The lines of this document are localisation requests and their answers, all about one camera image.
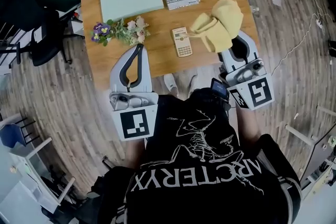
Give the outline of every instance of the wooden table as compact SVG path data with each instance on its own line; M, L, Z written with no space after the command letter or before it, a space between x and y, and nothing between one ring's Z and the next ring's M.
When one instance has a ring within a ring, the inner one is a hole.
M150 24L148 30L151 36L146 38L145 47L148 50L151 76L157 77L167 73L174 73L188 68L218 63L218 55L207 52L199 39L192 40L193 54L185 58L177 57L171 30L178 27L189 28L192 22L202 12L210 13L218 0L201 0L197 5L183 7L176 10L167 8L145 13L142 17ZM244 13L242 30L246 32L259 46L258 34L247 0L236 0ZM129 49L118 40L112 40L106 47L91 41L90 31L97 22L102 21L99 0L81 0L81 9L85 29L85 38L90 65L96 88L109 88L109 75L112 67L120 56ZM128 75L136 77L133 65Z

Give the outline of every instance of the wooden floor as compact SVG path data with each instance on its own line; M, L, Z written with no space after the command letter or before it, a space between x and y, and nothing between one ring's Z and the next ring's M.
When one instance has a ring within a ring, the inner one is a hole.
M281 0L280 7L272 0L249 2L260 9L254 14L259 54L268 71L273 71L280 59L300 43L317 8L313 0ZM323 9L320 13L328 12L326 0L317 3ZM330 64L327 43L328 39L336 40L336 26L324 19L323 35L315 20L305 41L273 75L275 102L257 111L262 132L277 141L298 175L302 174L309 151L285 131L285 124L318 137L336 120L316 109L321 105L336 111L336 61ZM124 153L111 124L107 93L94 89L85 43L80 37L65 43L73 59L71 66L65 66L60 55L41 67L33 67L26 56L21 65L14 64L7 87L0 93L0 109L3 117L20 112L37 121L36 131L53 139L54 149L45 152L48 160L74 176L78 191L85 194L97 176L106 171L102 157L107 155L117 164ZM187 97L193 75L198 75L196 85L202 88L209 87L218 73L218 66L209 66L174 74L180 98ZM153 87L160 94L167 93L162 78L153 79Z

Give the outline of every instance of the person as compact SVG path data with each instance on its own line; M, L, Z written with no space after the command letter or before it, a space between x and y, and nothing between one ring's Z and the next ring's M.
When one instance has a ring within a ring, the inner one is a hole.
M159 96L146 147L127 142L123 166L105 175L98 223L292 223L296 173L253 111L237 106L237 136L226 107L210 88Z

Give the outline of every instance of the calculator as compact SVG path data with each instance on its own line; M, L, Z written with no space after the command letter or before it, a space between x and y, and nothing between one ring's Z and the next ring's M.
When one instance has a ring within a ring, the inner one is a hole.
M173 29L172 32L177 55L179 57L186 57L193 54L193 51L191 50L190 40L185 35L187 34L187 29L185 27L180 27L177 29Z

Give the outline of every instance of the power plug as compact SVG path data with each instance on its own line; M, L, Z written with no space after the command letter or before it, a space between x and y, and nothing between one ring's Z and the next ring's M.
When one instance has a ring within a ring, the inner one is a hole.
M320 27L321 29L323 28L323 26L322 26L322 22L319 21L318 19L316 19L316 24L317 24L317 26Z

